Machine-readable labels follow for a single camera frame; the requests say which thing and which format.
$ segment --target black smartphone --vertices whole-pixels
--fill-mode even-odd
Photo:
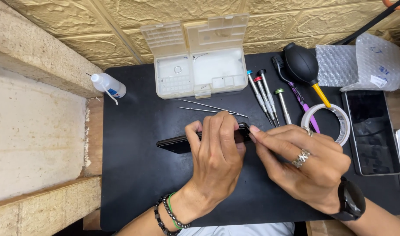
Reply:
[[[239,129],[234,131],[235,143],[250,141],[251,138],[248,135],[250,133],[249,126],[244,122],[238,124]],[[197,135],[201,140],[202,132],[197,132]],[[156,143],[156,146],[178,154],[191,152],[190,143],[185,135],[161,140]]]
[[[359,175],[396,175],[400,159],[383,91],[347,91],[342,94],[351,121],[351,150]]]

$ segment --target bottle label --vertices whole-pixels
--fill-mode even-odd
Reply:
[[[115,91],[112,88],[108,89],[108,92],[111,94],[111,96],[113,96],[115,98],[121,98],[121,95],[119,93],[117,93],[117,91]]]

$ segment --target black desk surface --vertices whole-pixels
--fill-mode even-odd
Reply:
[[[299,125],[303,112],[289,86],[282,82],[270,64],[276,52],[245,55],[246,68],[267,70],[270,90],[284,88],[292,123]],[[176,106],[205,109],[203,106],[176,99],[163,100],[155,90],[153,64],[109,68],[106,73],[127,87],[119,105],[108,96],[104,99],[103,171],[101,227],[118,231],[155,204],[160,196],[180,189],[192,176],[191,153],[175,154],[156,147],[163,139],[184,135],[184,126],[203,120],[212,113],[183,110]],[[309,107],[322,103],[312,88],[298,84]],[[328,100],[343,107],[338,87],[323,87]],[[278,97],[274,96],[281,125],[285,124]],[[270,123],[262,112],[250,85],[239,92],[212,94],[204,104],[232,110],[250,117],[236,116],[239,122],[263,130]],[[315,114],[322,133],[334,139],[339,123],[334,114],[320,110]],[[223,226],[253,223],[275,223],[330,219],[307,204],[289,196],[272,182],[255,153],[252,142],[247,152],[238,184],[226,200],[211,213],[195,220],[192,226]],[[344,153],[351,157],[350,143]],[[354,164],[345,176],[360,186],[370,200],[395,215],[400,214],[400,186],[397,175],[362,177]]]

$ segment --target white shirt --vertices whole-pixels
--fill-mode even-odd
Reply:
[[[293,236],[295,223],[208,226],[181,230],[178,236]]]

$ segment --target white plastic bottle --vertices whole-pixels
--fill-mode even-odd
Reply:
[[[93,74],[91,80],[97,90],[106,92],[117,105],[115,98],[121,98],[126,94],[126,86],[106,73]]]

